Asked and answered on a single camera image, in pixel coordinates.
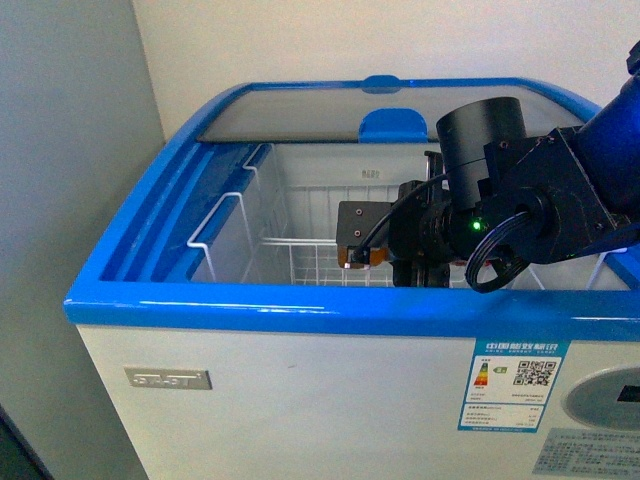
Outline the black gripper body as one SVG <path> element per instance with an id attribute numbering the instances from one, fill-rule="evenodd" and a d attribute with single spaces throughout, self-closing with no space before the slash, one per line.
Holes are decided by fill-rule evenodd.
<path id="1" fill-rule="evenodd" d="M 396 287 L 447 288 L 450 264 L 459 259 L 451 246 L 451 194 L 436 177 L 444 173 L 443 156 L 427 151 L 428 173 L 433 183 L 410 180 L 400 185 L 388 230 Z"/>

